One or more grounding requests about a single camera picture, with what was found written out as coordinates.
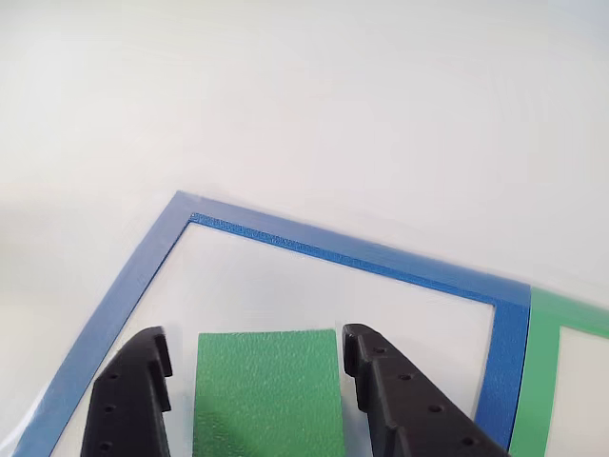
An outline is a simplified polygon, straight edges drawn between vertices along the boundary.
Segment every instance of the green tape border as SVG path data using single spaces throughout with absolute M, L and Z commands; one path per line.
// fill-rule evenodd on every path
M 531 288 L 521 396 L 510 444 L 513 457 L 545 454 L 554 407 L 561 327 L 609 338 L 609 310 Z

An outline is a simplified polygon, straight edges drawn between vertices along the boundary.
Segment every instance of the green tape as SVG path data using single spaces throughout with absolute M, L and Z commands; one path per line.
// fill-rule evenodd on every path
M 554 406 L 560 327 L 609 338 L 609 311 L 538 288 L 531 289 L 521 396 L 510 444 L 513 457 L 545 454 Z
M 334 330 L 199 335 L 194 457 L 344 457 Z

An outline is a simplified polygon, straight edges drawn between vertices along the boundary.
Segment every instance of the white background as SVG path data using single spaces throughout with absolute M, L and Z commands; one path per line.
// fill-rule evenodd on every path
M 608 8 L 2 1 L 2 429 L 176 189 L 608 306 Z

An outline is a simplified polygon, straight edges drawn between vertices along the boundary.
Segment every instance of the blue tape border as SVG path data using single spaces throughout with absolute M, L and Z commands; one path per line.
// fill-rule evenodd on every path
M 97 368 L 189 223 L 493 305 L 493 333 L 476 422 L 508 448 L 521 386 L 530 286 L 178 191 L 89 318 L 13 457 L 52 453 Z

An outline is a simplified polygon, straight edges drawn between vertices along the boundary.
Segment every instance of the green foam block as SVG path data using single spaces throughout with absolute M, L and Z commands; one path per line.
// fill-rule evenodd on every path
M 344 457 L 334 330 L 199 335 L 194 457 Z

